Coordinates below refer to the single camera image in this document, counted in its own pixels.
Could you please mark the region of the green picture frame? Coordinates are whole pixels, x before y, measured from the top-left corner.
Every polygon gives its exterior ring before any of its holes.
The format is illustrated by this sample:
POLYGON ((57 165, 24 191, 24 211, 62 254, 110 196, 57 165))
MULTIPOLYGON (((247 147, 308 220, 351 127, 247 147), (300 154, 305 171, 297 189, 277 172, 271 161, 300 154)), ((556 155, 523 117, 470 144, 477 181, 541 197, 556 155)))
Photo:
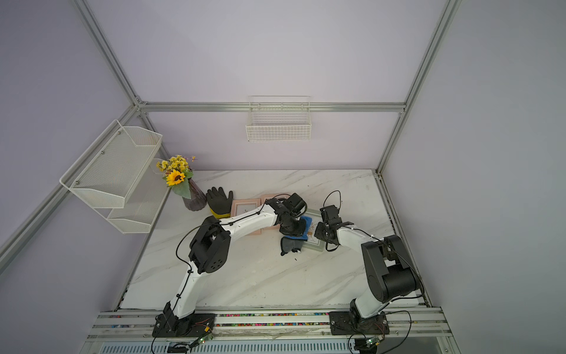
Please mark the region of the green picture frame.
POLYGON ((302 249, 309 249, 317 252, 325 251, 325 243, 315 237, 315 230, 318 223, 322 221, 321 214, 318 210, 308 209, 304 214, 305 218, 310 218, 311 223, 307 231, 307 240, 305 240, 302 249))

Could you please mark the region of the blue microfibre cloth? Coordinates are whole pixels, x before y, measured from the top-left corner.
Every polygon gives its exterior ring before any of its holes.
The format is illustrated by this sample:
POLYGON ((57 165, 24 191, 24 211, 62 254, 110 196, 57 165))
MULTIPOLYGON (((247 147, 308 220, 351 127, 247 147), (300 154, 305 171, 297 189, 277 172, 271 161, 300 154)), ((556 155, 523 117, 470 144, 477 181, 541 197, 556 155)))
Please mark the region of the blue microfibre cloth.
POLYGON ((312 225, 312 218, 302 216, 299 218, 299 226, 302 227, 298 236, 284 235, 280 240, 280 255, 285 256, 289 253, 299 253, 302 246, 308 240, 308 231, 312 225))

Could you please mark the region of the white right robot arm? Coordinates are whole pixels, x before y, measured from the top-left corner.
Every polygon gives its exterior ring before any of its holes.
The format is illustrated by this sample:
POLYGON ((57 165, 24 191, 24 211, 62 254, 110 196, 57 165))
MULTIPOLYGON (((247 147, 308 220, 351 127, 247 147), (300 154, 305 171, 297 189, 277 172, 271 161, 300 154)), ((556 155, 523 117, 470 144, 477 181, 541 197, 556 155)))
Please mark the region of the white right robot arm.
POLYGON ((422 281, 401 237, 373 236, 352 222, 343 221, 335 205, 324 206, 320 212, 315 237, 358 252, 363 259, 367 289, 350 304, 353 319, 374 317, 393 300, 422 290, 422 281))

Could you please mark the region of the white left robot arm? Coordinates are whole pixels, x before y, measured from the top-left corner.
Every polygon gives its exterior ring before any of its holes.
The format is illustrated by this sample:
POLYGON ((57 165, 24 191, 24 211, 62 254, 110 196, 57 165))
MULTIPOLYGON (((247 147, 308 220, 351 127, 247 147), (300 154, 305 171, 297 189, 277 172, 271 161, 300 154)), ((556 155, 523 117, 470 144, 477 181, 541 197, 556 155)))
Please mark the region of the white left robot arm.
POLYGON ((231 242, 274 226, 279 226, 279 232, 284 236, 301 238, 308 229, 303 217, 306 211, 306 201, 293 193, 283 199, 267 199, 262 206, 232 218, 206 218, 195 228, 188 258, 178 258, 187 265, 187 272, 177 294, 156 318, 155 329, 175 333, 181 323, 191 319, 206 276, 226 264, 231 242))

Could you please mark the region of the black yellow work glove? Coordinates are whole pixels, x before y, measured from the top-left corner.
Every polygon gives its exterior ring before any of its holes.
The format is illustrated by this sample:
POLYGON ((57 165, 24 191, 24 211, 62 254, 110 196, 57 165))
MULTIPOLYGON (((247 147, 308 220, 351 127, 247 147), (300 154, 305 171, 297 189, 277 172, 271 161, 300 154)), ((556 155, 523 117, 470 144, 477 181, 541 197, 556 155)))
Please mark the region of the black yellow work glove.
POLYGON ((212 215, 216 219, 229 218, 234 200, 234 193, 226 193, 222 187, 212 187, 206 192, 206 200, 212 215))

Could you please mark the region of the dark glass vase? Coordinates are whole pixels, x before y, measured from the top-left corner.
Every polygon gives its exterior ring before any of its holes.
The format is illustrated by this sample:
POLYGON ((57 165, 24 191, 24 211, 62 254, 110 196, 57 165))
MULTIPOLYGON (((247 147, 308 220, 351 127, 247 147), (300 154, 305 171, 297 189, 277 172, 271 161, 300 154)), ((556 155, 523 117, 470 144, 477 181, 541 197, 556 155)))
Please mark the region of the dark glass vase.
POLYGON ((206 194, 200 189, 200 187, 192 179, 189 180, 189 186, 190 186, 191 197, 189 199, 183 197, 183 202, 185 207, 189 211, 193 211, 193 212, 202 210, 207 206, 206 194))

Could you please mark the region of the sunflower bouquet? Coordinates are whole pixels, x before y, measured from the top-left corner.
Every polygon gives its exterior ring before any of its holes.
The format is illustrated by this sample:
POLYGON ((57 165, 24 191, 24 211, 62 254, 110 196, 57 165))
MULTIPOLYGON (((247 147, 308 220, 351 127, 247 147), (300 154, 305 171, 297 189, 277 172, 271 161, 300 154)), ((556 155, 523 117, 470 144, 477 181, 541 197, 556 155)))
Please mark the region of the sunflower bouquet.
POLYGON ((194 159, 188 160, 181 155, 176 155, 167 160, 159 159, 156 162, 156 167, 163 174, 162 178, 167 187, 184 199, 191 199, 193 195, 190 187, 190 181, 194 176, 190 162, 193 161, 194 159))

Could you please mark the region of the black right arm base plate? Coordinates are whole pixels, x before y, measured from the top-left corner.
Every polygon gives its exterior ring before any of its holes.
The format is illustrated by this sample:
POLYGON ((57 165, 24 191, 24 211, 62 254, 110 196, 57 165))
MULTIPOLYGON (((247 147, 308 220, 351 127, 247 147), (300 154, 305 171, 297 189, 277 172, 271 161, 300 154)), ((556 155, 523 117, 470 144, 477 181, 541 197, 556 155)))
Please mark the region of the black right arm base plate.
POLYGON ((388 335, 389 323, 385 314, 363 318, 352 300, 348 311, 331 311, 330 331, 333 336, 346 335, 388 335))

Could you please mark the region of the aluminium front rail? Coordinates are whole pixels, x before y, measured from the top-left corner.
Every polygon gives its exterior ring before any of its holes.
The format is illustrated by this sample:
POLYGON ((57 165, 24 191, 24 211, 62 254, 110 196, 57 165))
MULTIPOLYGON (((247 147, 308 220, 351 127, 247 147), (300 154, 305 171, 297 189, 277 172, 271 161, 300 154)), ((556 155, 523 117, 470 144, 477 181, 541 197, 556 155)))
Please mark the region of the aluminium front rail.
POLYGON ((440 308, 388 308, 364 329, 333 333, 329 309, 205 311, 192 333, 153 335, 156 311, 103 312, 82 353, 355 353, 367 340, 379 353, 459 353, 440 308))

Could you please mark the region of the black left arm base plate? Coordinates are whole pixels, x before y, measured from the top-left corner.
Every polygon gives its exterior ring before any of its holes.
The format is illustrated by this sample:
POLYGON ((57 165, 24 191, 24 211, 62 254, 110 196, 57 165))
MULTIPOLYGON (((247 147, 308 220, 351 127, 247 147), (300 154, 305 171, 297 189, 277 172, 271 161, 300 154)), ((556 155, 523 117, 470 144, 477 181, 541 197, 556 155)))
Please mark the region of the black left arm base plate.
POLYGON ((182 319, 174 315, 168 302, 162 313, 156 317, 153 338, 200 338, 212 333, 216 314, 197 314, 193 312, 182 319))

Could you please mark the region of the white mesh wall shelf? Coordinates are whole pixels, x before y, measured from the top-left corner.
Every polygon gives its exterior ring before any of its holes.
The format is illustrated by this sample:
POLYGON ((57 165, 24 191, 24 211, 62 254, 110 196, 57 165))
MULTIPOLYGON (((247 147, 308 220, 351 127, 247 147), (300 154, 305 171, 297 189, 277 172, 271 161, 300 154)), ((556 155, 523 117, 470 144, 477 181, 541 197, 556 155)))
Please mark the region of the white mesh wall shelf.
POLYGON ((168 195, 156 167, 162 135, 113 121, 60 184, 122 234, 148 234, 168 195))

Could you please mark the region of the aluminium enclosure frame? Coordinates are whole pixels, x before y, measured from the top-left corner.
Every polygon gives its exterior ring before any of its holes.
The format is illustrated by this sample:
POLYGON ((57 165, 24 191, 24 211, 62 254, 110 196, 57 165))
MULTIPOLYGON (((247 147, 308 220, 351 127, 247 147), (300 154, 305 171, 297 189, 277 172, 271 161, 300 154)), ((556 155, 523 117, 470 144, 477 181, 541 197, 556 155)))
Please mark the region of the aluminium enclosure frame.
MULTIPOLYGON (((404 103, 443 1, 88 3, 143 112, 404 103)), ((115 113, 135 100, 65 1, 1 3, 1 241, 115 113)))

